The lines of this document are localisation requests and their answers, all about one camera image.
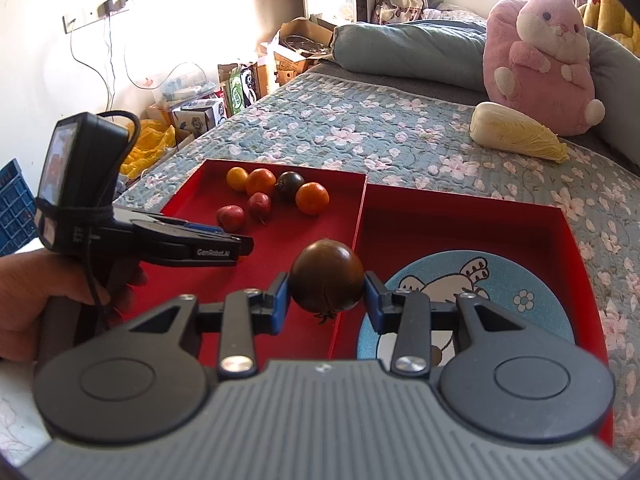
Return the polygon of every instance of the orange fruit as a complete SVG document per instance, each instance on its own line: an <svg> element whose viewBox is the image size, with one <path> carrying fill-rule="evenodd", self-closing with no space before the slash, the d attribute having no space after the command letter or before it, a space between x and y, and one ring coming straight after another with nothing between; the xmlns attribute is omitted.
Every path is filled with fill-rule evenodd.
<svg viewBox="0 0 640 480"><path fill-rule="evenodd" d="M329 194L317 182L308 182L296 193L296 205L305 215L319 215L329 205Z"/></svg>
<svg viewBox="0 0 640 480"><path fill-rule="evenodd" d="M246 180L249 178L249 174L242 168L231 168L226 173L226 183L234 191L244 192L246 190Z"/></svg>
<svg viewBox="0 0 640 480"><path fill-rule="evenodd" d="M273 195L273 191L276 187L276 178L271 171L265 168L259 170L253 170L249 173L249 178L246 180L246 193L248 196L253 196L255 193L264 193L265 195Z"/></svg>

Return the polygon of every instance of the blue plastic crate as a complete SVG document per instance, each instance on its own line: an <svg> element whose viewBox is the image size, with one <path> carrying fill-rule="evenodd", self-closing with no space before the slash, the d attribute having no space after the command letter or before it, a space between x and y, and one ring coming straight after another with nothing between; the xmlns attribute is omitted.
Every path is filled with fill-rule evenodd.
<svg viewBox="0 0 640 480"><path fill-rule="evenodd" d="M0 256L15 253L36 237L36 206L17 160L0 170Z"/></svg>

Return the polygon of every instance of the power outlet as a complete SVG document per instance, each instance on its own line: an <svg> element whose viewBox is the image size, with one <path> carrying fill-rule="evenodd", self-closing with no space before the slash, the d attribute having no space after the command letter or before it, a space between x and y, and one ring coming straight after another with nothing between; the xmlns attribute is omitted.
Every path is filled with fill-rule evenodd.
<svg viewBox="0 0 640 480"><path fill-rule="evenodd" d="M126 0L114 0L115 10L111 13L112 16L129 10L129 6ZM62 24L65 29L65 34L71 33L73 30L86 27L92 23L99 22L108 18L107 13L104 10L103 4L96 7L85 7L83 9L76 9L73 12L62 16Z"/></svg>

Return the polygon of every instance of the open cardboard box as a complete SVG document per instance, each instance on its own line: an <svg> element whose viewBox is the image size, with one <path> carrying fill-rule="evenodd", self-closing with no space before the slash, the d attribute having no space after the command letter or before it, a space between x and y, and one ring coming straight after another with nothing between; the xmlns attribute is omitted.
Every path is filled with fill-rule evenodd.
<svg viewBox="0 0 640 480"><path fill-rule="evenodd" d="M295 20L282 24L280 30L271 42L273 55L278 63L278 70L292 71L295 72L295 75L300 75L315 64L318 59L326 57L326 55L314 54L312 56L303 56L280 44L281 38L293 35L304 36L324 46L329 46L334 33L327 28L321 27L317 23L310 22L306 18L296 18Z"/></svg>
<svg viewBox="0 0 640 480"><path fill-rule="evenodd" d="M226 172L268 168L279 175L297 171L319 182L330 194L325 212L312 218L294 205L275 203L266 225L250 222L254 252L235 267L171 268L145 264L148 284L138 288L132 316L178 296L196 294L200 301L221 301L246 287L266 289L276 275L289 270L309 243L332 238L351 246L366 270L385 282L397 270L422 256L447 250L478 250L515 261L537 275L567 313L577 345L608 364L600 317L590 279L562 211L552 206L507 202L445 192L367 185L361 173L316 170L274 164L206 160L176 192L163 212L205 224L216 223L224 205L245 206L247 197L226 184ZM283 332L255 338L258 364L274 358L353 359L364 308L359 305L336 320L318 320L291 302ZM215 362L218 336L204 336L200 361ZM612 418L601 439L612 442Z"/></svg>

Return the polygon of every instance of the gray ribbed panel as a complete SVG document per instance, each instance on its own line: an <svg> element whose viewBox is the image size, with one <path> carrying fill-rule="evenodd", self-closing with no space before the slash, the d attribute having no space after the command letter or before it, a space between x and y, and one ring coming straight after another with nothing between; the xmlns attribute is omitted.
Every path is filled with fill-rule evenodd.
<svg viewBox="0 0 640 480"><path fill-rule="evenodd" d="M33 480L613 480L626 470L597 439L519 449L450 420L430 387L376 361L272 362L229 381L181 430L126 449L54 441Z"/></svg>

